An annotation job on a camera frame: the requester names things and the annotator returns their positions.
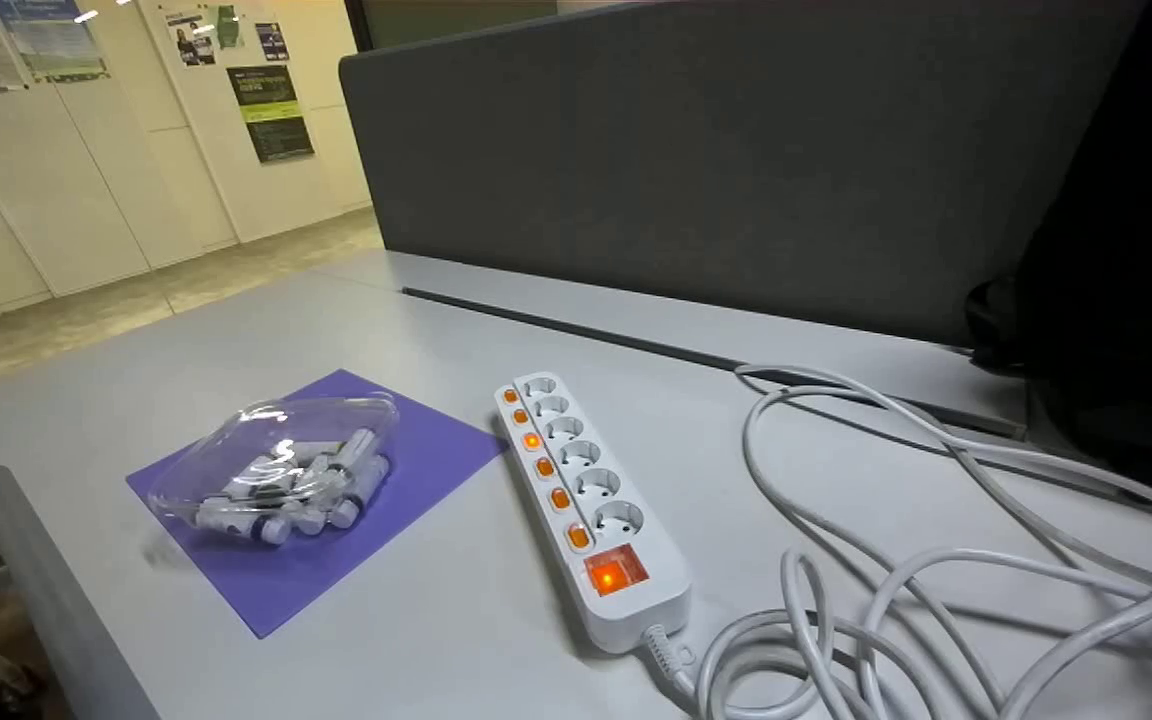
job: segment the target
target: desk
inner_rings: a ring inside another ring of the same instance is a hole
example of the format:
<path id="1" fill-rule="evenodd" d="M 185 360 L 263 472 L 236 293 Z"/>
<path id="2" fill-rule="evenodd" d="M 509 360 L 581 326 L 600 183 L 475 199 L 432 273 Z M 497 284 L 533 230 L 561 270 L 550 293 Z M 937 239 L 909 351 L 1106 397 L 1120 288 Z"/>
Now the desk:
<path id="1" fill-rule="evenodd" d="M 0 540 L 80 716 L 677 716 L 641 662 L 583 648 L 509 455 L 269 642 L 254 642 L 200 574 L 148 560 L 160 525 L 127 492 L 127 472 L 334 367 L 475 430 L 492 430 L 492 387 L 533 367 L 561 374 L 671 528 L 706 609 L 778 604 L 780 549 L 808 540 L 743 480 L 736 430 L 753 397 L 733 375 L 408 302 L 404 284 L 753 360 L 844 367 L 969 411 L 1023 407 L 1019 387 L 960 357 L 873 333 L 395 251 L 316 270 L 0 383 L 0 466 L 15 472 L 0 475 Z M 1036 557 L 941 455 L 792 411 L 768 416 L 760 445 L 789 492 L 892 557 L 946 546 Z M 1010 484 L 1087 540 L 1152 565 L 1152 515 Z M 821 565 L 839 604 L 856 604 L 856 585 L 832 560 Z M 1005 574 L 946 574 L 934 588 L 1061 626 L 1087 611 L 1079 591 Z M 1005 690 L 1045 648 L 983 626 L 969 626 L 969 642 L 987 648 Z M 1039 716 L 1152 716 L 1152 667 L 1085 662 L 1039 701 Z"/>

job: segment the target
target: white power strip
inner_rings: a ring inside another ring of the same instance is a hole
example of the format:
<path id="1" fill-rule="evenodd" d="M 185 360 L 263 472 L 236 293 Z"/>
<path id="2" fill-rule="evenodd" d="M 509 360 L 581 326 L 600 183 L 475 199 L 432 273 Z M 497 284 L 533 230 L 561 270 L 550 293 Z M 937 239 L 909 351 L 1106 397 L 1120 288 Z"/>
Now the white power strip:
<path id="1" fill-rule="evenodd" d="M 632 652 L 650 630 L 683 630 L 687 569 L 570 383 L 553 374 L 519 375 L 497 392 L 497 411 L 588 642 Z"/>

